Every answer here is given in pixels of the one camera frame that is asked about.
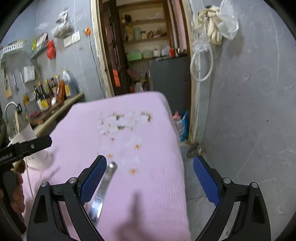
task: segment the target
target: white cup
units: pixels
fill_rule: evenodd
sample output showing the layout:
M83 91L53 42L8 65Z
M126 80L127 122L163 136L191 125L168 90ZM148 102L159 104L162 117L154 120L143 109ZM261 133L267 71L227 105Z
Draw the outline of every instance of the white cup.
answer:
M31 141L37 138L32 127L28 124L23 130L17 133L12 139L9 138L12 144ZM36 152L27 156L27 165L38 170L45 170L51 166L53 159L45 150Z

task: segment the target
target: red plastic bag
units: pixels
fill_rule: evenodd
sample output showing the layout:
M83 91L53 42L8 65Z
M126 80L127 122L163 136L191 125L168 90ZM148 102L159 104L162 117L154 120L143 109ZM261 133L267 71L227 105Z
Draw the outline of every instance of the red plastic bag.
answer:
M54 41L48 41L47 43L47 51L46 51L47 57L52 60L55 58L55 47L54 47Z

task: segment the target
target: pink cloth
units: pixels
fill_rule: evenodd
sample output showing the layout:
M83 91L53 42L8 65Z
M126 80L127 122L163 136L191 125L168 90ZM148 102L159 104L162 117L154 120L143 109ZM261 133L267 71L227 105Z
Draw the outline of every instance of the pink cloth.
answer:
M149 121L137 121L113 134L98 132L100 120L131 112L149 116ZM29 169L34 195L42 181L65 183L101 154L118 165L97 225L105 241L190 241L183 160L162 94L137 93L76 104L51 138L47 151L53 165L42 172ZM33 200L26 173L23 179L28 222ZM62 211L71 236L78 239L64 205Z

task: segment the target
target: red cup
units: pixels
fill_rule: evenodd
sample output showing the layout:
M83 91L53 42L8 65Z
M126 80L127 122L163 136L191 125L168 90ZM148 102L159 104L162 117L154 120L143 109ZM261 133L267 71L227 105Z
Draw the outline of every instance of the red cup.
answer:
M175 49L170 49L169 50L169 53L170 53L170 57L173 58L176 56L176 50Z

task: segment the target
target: pipe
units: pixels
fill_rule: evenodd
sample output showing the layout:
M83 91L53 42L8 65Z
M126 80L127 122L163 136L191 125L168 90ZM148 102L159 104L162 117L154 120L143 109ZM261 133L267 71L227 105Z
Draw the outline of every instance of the pipe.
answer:
M168 2L168 11L170 12L170 21L172 23L172 29L173 29L174 46L175 46L175 48L177 48L178 42L177 42L176 26L175 26L175 21L174 21L174 16L173 16L173 8L170 3L170 0L167 0L167 2Z

